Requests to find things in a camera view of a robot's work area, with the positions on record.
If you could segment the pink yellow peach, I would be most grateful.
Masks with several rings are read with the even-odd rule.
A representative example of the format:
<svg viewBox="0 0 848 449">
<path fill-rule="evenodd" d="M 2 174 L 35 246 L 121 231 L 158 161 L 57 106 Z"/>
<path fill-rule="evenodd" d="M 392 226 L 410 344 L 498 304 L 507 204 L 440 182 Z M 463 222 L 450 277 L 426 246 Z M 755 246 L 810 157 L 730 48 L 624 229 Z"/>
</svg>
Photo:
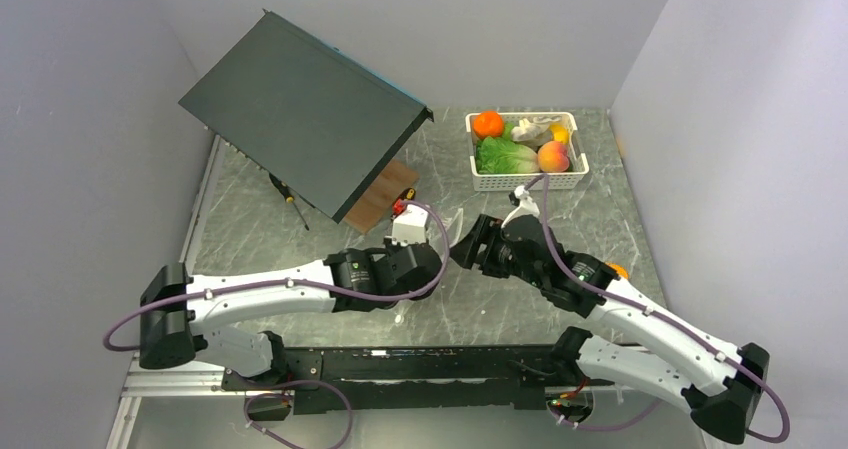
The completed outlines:
<svg viewBox="0 0 848 449">
<path fill-rule="evenodd" d="M 556 140 L 545 143 L 537 151 L 537 162 L 544 173 L 567 172 L 571 166 L 568 146 Z"/>
</svg>

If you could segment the orange tangerine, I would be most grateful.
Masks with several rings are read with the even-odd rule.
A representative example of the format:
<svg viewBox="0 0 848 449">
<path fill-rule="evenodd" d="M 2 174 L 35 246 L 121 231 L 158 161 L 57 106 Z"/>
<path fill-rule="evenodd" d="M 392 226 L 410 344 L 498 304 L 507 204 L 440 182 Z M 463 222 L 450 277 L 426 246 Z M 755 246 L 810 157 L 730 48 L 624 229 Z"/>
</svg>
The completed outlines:
<svg viewBox="0 0 848 449">
<path fill-rule="evenodd" d="M 504 132 L 504 121 L 496 111 L 484 111 L 473 117 L 472 133 L 479 139 L 499 138 Z"/>
</svg>

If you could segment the yellow lemon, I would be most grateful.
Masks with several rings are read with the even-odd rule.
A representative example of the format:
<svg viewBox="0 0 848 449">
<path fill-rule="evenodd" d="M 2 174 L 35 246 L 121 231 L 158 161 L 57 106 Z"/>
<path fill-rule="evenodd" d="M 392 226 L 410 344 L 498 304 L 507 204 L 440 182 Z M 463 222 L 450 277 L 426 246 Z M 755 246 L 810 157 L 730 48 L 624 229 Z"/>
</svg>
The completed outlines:
<svg viewBox="0 0 848 449">
<path fill-rule="evenodd" d="M 552 123 L 549 126 L 549 131 L 553 141 L 557 141 L 563 145 L 567 145 L 570 142 L 571 133 L 563 124 Z"/>
</svg>

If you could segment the clear zip top bag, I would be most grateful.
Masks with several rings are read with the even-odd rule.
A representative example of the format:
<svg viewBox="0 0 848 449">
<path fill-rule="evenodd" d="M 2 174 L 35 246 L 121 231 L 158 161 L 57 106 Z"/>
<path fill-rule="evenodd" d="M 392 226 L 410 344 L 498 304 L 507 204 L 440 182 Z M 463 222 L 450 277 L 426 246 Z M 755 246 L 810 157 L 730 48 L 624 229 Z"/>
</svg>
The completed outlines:
<svg viewBox="0 0 848 449">
<path fill-rule="evenodd" d="M 441 221 L 446 230 L 446 241 L 450 246 L 459 242 L 463 231 L 464 209 L 458 208 L 452 214 L 445 215 Z"/>
</svg>

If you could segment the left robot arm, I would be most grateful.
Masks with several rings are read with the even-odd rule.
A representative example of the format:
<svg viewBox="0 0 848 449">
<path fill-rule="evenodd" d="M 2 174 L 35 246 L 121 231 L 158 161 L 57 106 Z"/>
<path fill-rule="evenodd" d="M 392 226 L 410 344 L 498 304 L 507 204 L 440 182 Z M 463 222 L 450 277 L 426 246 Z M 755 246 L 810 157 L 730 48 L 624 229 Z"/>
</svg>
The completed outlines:
<svg viewBox="0 0 848 449">
<path fill-rule="evenodd" d="M 233 277 L 191 276 L 184 264 L 168 264 L 140 298 L 139 364 L 162 370 L 199 360 L 272 389 L 289 373 L 282 337 L 245 332 L 238 323 L 389 309 L 428 297 L 443 273 L 443 258 L 427 243 L 345 249 L 291 269 Z"/>
</svg>

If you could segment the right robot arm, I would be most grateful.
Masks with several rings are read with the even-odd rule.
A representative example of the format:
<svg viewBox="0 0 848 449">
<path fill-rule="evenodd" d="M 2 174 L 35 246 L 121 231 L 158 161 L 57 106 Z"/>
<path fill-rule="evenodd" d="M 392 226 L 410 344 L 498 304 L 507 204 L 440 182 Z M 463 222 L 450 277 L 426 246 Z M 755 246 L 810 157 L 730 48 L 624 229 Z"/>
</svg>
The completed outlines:
<svg viewBox="0 0 848 449">
<path fill-rule="evenodd" d="M 762 395 L 769 353 L 755 343 L 737 347 L 713 338 L 656 306 L 610 265 L 566 250 L 539 219 L 508 224 L 487 215 L 450 250 L 464 269 L 495 278 L 517 277 L 555 307 L 632 337 L 624 348 L 570 326 L 550 353 L 564 384 L 605 380 L 653 395 L 686 412 L 704 432 L 741 444 Z"/>
</svg>

